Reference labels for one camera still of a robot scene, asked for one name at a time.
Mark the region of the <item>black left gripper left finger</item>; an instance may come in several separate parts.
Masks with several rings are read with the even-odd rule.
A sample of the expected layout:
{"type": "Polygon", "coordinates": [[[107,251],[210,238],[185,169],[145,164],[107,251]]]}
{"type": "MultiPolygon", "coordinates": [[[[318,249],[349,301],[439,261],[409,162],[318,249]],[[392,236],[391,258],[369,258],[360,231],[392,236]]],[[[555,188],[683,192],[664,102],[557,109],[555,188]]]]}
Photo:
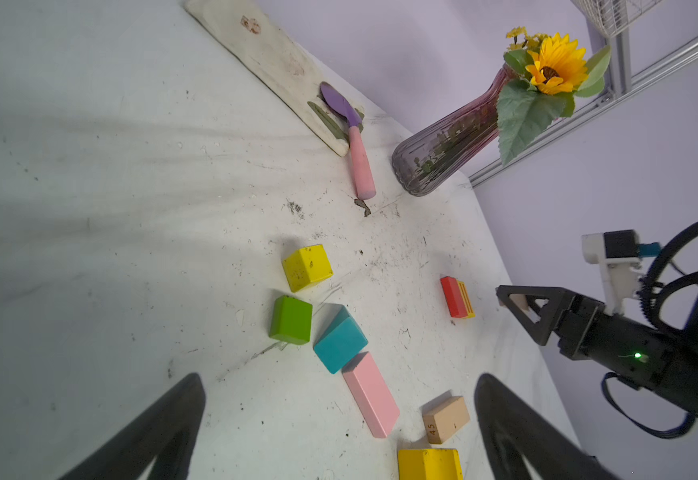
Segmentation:
{"type": "Polygon", "coordinates": [[[186,479],[206,405],[197,373],[179,381],[65,479],[186,479]]]}

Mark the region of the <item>yellow striped block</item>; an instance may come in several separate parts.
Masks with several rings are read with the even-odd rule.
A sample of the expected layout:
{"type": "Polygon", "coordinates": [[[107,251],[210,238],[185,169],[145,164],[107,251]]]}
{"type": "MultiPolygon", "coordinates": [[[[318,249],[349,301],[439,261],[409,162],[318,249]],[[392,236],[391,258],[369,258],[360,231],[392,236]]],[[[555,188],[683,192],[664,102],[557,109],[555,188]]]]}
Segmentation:
{"type": "Polygon", "coordinates": [[[461,297],[462,297],[462,303],[464,304],[464,308],[465,308],[464,318],[474,318],[475,312],[474,312],[469,294],[467,292],[466,285],[462,281],[458,281],[458,286],[459,286],[461,297]]]}

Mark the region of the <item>red rectangular block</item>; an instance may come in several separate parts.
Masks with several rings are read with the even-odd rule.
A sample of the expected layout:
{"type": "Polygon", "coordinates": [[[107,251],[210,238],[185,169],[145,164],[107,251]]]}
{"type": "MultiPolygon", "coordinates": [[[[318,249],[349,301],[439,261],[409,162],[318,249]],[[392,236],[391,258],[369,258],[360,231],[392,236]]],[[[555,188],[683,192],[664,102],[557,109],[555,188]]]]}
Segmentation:
{"type": "Polygon", "coordinates": [[[445,276],[440,279],[440,284],[450,316],[457,319],[466,318],[468,310],[463,299],[459,281],[453,277],[445,276]]]}

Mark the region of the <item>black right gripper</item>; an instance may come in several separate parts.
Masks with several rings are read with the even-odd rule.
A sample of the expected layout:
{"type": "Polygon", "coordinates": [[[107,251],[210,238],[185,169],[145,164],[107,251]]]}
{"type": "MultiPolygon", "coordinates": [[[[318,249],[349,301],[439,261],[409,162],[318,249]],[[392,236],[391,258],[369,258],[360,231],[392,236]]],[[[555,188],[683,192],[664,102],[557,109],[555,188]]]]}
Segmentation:
{"type": "Polygon", "coordinates": [[[600,303],[561,287],[500,285],[496,296],[538,345],[552,332],[560,353],[571,360],[593,360],[608,369],[601,381],[607,402],[619,407],[608,390],[616,379],[634,390],[648,390],[686,413],[681,426],[658,438],[679,438],[698,420],[698,297],[685,328],[667,334],[621,315],[606,315],[600,303]]]}

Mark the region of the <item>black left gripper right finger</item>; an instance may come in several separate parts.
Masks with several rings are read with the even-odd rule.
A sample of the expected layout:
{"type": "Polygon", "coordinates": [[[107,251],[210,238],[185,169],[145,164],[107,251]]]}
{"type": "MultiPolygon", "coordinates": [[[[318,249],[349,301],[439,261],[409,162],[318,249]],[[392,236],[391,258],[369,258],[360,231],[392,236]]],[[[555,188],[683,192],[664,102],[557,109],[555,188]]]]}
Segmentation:
{"type": "Polygon", "coordinates": [[[496,479],[613,479],[495,376],[485,373],[474,392],[483,445],[496,479]]]}

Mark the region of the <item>natural wood block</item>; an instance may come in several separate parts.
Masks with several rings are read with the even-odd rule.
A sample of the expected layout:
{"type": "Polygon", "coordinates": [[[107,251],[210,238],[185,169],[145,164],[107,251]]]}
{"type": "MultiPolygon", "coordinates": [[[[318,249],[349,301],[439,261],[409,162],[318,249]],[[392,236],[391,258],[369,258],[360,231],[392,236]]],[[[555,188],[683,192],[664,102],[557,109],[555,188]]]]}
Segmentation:
{"type": "Polygon", "coordinates": [[[422,419],[428,442],[440,445],[470,422],[470,414],[464,397],[453,396],[424,412],[422,419]]]}

